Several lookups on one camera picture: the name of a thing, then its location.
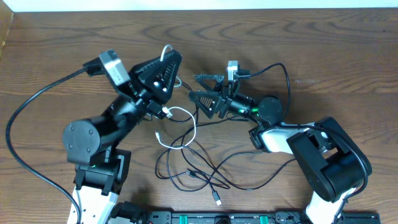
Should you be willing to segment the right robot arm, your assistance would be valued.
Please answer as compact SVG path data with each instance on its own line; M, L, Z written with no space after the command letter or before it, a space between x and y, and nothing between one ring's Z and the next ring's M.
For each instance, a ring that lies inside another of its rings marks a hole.
M266 95L260 100L239 92L240 76L195 75L202 91L189 98L208 118L228 113L254 121L249 131L254 147L267 153L295 157L313 190L305 210L310 223L337 223L348 199L360 194L372 173L370 161L332 117L308 124L287 124L280 100Z

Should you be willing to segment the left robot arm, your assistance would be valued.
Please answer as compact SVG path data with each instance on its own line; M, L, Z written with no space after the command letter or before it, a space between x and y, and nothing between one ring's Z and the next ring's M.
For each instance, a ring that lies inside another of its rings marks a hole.
M167 117L181 54L171 50L126 70L113 49L84 63L89 76L105 75L118 94L99 116L69 123L62 136L67 161L75 165L69 223L107 223L127 178L131 152L118 144L144 118Z

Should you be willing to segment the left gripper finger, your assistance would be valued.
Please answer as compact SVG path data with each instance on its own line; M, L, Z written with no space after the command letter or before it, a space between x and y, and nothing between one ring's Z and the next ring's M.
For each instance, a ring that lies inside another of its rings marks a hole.
M131 79L148 80L158 75L159 69L160 58L156 57L133 66L129 71L129 77Z
M171 50L164 54L163 61L160 60L158 75L148 80L139 79L163 105L171 99L175 79L181 62L182 55L180 52Z

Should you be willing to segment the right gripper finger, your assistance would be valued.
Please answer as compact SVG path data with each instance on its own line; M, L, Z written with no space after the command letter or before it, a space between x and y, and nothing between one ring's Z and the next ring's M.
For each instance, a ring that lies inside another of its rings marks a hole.
M224 75L199 74L199 75L194 75L194 79L206 91L220 92L223 87ZM215 82L214 87L209 86L207 84L207 81L214 81Z
M191 91L188 96L210 119L220 110L221 93L213 91Z

